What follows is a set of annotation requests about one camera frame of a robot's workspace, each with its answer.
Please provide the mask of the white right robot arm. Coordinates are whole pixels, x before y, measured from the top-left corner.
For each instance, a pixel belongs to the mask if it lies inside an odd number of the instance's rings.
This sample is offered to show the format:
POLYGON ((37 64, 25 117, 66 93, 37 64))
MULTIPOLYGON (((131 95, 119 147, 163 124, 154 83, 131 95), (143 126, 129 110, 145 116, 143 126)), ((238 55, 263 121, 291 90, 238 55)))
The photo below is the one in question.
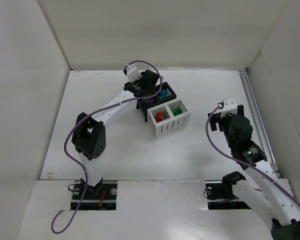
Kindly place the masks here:
POLYGON ((235 101, 219 103, 208 114, 205 131, 220 130, 231 151, 224 157, 235 161, 259 187, 256 190, 246 176, 233 172, 223 177, 223 189, 241 199, 270 229, 275 240, 300 240, 300 202, 280 184, 263 150, 252 140, 253 127, 244 115, 243 105, 235 101))

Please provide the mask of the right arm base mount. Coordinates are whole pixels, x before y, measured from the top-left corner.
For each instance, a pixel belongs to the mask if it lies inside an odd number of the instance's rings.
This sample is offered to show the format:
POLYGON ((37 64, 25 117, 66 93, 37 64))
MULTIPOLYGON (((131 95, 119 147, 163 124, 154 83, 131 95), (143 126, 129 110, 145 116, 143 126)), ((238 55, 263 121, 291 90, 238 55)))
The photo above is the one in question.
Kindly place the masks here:
POLYGON ((226 190, 221 180, 205 181, 204 197, 207 199, 208 210, 249 210, 245 202, 226 190))

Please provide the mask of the teal lego brick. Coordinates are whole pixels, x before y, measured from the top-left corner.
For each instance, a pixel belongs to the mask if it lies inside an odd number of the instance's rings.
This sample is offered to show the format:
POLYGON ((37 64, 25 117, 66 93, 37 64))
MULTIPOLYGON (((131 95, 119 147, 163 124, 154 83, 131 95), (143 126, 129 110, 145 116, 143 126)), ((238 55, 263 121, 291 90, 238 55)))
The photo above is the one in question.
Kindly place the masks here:
POLYGON ((158 97, 159 97, 159 99, 164 99, 167 97, 167 95, 168 95, 168 92, 166 90, 161 90, 158 97))

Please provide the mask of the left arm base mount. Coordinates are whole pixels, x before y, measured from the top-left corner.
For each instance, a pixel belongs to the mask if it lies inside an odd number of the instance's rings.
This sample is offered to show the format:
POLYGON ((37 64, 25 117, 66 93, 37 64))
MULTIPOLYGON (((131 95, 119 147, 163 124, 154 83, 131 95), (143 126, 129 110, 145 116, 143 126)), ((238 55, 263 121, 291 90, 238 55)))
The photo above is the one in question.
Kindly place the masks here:
MULTIPOLYGON (((96 187, 88 186, 88 189, 83 197, 83 200, 79 206, 81 211, 113 211, 116 210, 116 198, 117 198, 118 181, 103 181, 96 187)), ((84 190, 83 179, 81 181, 75 181, 68 186, 68 190, 72 193, 70 209, 75 210, 79 205, 80 198, 84 190)))

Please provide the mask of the green rounded lego block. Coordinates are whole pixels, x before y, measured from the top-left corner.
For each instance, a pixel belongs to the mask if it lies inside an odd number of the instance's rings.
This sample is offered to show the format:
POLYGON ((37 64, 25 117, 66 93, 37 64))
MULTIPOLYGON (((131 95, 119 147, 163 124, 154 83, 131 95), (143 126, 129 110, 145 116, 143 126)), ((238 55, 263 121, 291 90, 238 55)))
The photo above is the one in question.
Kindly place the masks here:
POLYGON ((183 113, 183 111, 180 107, 171 109, 171 111, 172 111, 173 116, 177 116, 177 115, 180 115, 183 113))

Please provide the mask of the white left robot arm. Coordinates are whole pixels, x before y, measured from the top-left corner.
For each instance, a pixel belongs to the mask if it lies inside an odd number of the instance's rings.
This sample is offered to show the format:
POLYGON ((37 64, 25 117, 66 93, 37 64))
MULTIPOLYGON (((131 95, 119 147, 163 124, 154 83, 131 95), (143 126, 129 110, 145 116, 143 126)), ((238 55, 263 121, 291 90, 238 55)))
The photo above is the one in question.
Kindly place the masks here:
POLYGON ((135 65, 124 70, 128 82, 108 104, 93 113, 81 113, 72 131, 71 142, 79 154, 76 162, 83 168, 83 188, 94 195, 101 192, 103 177, 97 158, 106 148, 106 129, 123 114, 135 110, 141 102, 154 99, 162 89, 163 77, 157 70, 140 72, 135 65))

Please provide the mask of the red lego block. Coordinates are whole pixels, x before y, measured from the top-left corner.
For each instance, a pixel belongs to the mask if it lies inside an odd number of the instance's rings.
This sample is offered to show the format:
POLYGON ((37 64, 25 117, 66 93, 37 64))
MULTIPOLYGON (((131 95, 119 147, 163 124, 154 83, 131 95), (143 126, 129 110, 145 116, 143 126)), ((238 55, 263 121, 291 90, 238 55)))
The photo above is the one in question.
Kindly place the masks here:
POLYGON ((163 121, 165 118, 164 118, 164 114, 162 112, 158 112, 157 115, 156 115, 156 122, 161 122, 163 121))

